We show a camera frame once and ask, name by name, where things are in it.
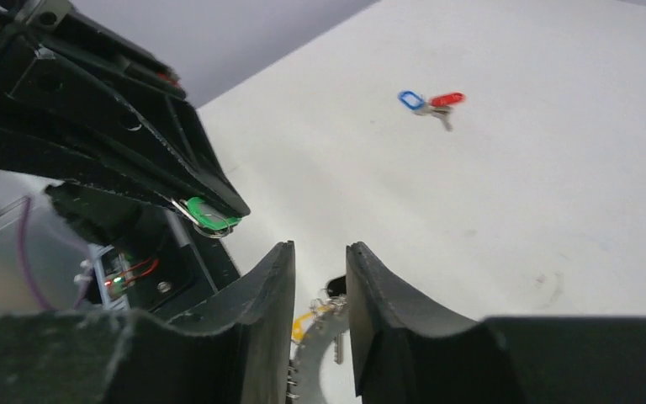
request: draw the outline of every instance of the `cable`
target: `cable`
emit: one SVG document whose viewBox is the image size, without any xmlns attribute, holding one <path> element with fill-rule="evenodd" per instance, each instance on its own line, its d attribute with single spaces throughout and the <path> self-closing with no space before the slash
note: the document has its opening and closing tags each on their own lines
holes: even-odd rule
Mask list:
<svg viewBox="0 0 646 404">
<path fill-rule="evenodd" d="M 152 257 L 149 257 L 149 258 L 148 258 L 148 259 L 146 259 L 145 261 L 141 261 L 140 263 L 136 263 L 135 265 L 131 266 L 131 267 L 130 267 L 130 269 L 128 269 L 128 270 L 126 270 L 126 271 L 123 271 L 123 272 L 122 272 L 122 274 L 128 274 L 128 273 L 130 273 L 130 272 L 132 272 L 132 271 L 134 271 L 134 270 L 138 269 L 138 268 L 139 268 L 139 267 L 141 267 L 142 265 L 145 265 L 146 263 L 149 263 L 151 260 L 152 260 Z"/>
<path fill-rule="evenodd" d="M 146 275 L 151 274 L 151 273 L 152 273 L 152 271 L 154 271 L 155 269 L 157 269 L 157 266 L 159 266 L 159 265 L 160 265 L 160 259 L 159 259 L 159 258 L 155 258 L 155 262 L 154 262 L 154 263 L 152 263 L 152 265 L 150 265 L 150 267 L 149 267 L 147 270 L 145 270 L 145 272 L 143 272 L 142 274 L 139 274 L 139 275 L 135 276 L 134 278 L 132 278 L 132 279 L 128 280 L 128 281 L 127 281 L 127 283 L 126 283 L 125 285 L 130 284 L 130 282 L 133 282 L 133 281 L 135 281 L 136 279 L 142 278 L 143 276 L 146 276 Z"/>
<path fill-rule="evenodd" d="M 55 308 L 40 292 L 38 284 L 36 283 L 33 276 L 33 271 L 31 270 L 28 256 L 26 255 L 26 227 L 29 224 L 29 216 L 32 203 L 33 199 L 28 195 L 24 196 L 21 199 L 23 210 L 19 219 L 18 231 L 16 233 L 16 256 L 19 261 L 19 268 L 24 274 L 24 278 L 26 279 L 26 284 L 31 291 L 31 295 L 33 295 L 33 297 L 36 299 L 40 308 L 43 310 L 54 310 Z"/>
</svg>

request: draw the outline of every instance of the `electronic component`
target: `electronic component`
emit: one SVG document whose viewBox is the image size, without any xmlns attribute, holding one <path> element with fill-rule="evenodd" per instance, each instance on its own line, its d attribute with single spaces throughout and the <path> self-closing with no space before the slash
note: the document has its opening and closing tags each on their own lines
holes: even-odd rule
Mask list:
<svg viewBox="0 0 646 404">
<path fill-rule="evenodd" d="M 113 247 L 90 245 L 93 269 L 100 289 L 104 310 L 127 310 L 130 302 L 125 289 L 127 280 L 124 273 L 129 267 L 124 255 Z"/>
</svg>

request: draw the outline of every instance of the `red key tag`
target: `red key tag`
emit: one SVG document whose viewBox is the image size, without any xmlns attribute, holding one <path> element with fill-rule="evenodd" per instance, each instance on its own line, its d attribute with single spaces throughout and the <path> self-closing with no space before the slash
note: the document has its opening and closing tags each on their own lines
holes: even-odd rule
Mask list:
<svg viewBox="0 0 646 404">
<path fill-rule="evenodd" d="M 430 98 L 428 103 L 433 108 L 448 107 L 450 105 L 462 103 L 465 99 L 466 97 L 464 97 L 464 94 L 462 93 L 449 93 Z"/>
</svg>

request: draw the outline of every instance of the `metal screw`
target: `metal screw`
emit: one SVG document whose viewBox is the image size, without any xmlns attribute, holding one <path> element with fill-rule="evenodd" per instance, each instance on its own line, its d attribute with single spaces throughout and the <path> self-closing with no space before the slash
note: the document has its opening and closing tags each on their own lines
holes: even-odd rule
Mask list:
<svg viewBox="0 0 646 404">
<path fill-rule="evenodd" d="M 157 284 L 157 290 L 160 291 L 160 293 L 167 293 L 168 291 L 172 290 L 172 284 L 169 282 L 160 282 Z"/>
</svg>

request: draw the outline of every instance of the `red wire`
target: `red wire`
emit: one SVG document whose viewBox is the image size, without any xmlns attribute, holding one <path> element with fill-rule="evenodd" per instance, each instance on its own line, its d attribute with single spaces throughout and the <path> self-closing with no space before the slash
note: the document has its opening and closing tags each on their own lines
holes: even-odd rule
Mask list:
<svg viewBox="0 0 646 404">
<path fill-rule="evenodd" d="M 158 266 L 159 264 L 160 264 L 160 259 L 159 259 L 159 258 L 156 258 L 156 259 L 155 259 L 155 262 L 154 262 L 154 263 L 152 263 L 152 265 L 150 265 L 150 267 L 149 267 L 145 272 L 143 272 L 142 274 L 139 274 L 139 275 L 135 276 L 134 278 L 132 278 L 132 279 L 128 280 L 128 281 L 127 281 L 127 283 L 130 283 L 130 282 L 132 282 L 132 281 L 133 281 L 133 280 L 135 280 L 135 279 L 142 278 L 142 277 L 143 277 L 143 276 L 145 276 L 145 275 L 149 275 L 149 274 L 151 274 L 151 273 L 152 273 L 152 271 L 154 271 L 155 269 L 157 269 L 157 266 Z"/>
<path fill-rule="evenodd" d="M 145 261 L 142 261 L 142 262 L 140 262 L 140 263 L 137 263 L 137 264 L 135 264 L 135 265 L 131 266 L 131 267 L 130 267 L 130 269 L 128 269 L 128 270 L 126 270 L 126 271 L 123 271 L 123 274 L 127 274 L 128 272 L 132 272 L 133 270 L 138 269 L 138 268 L 139 268 L 139 267 L 141 267 L 142 265 L 145 265 L 146 263 L 149 263 L 151 260 L 152 260 L 152 257 L 149 257 L 149 258 L 148 258 L 148 259 L 146 259 Z"/>
</svg>

